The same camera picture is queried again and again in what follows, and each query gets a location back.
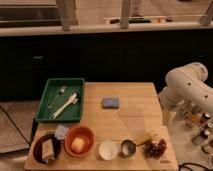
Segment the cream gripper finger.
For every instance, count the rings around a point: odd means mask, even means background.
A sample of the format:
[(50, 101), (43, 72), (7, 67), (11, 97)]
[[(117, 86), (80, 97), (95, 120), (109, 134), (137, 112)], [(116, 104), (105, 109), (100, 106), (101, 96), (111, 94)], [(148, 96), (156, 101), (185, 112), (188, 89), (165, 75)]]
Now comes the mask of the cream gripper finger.
[(163, 125), (167, 126), (171, 122), (171, 111), (168, 109), (163, 110)]

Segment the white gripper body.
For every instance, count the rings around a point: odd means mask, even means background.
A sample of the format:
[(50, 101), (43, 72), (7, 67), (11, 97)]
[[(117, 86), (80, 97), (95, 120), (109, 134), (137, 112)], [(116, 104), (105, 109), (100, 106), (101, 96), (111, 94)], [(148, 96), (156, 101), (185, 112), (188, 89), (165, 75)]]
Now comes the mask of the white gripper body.
[(183, 103), (183, 98), (171, 89), (163, 89), (158, 98), (164, 112), (175, 111)]

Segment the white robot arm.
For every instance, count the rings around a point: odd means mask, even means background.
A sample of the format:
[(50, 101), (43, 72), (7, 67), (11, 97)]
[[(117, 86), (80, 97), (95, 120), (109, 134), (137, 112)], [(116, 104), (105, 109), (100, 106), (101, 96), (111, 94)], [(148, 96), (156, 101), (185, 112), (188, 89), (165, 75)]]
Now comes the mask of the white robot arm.
[(213, 114), (213, 88), (205, 84), (207, 78), (208, 70), (200, 62), (172, 69), (166, 74), (166, 86), (158, 94), (164, 125), (169, 124), (171, 111), (175, 111), (185, 100)]

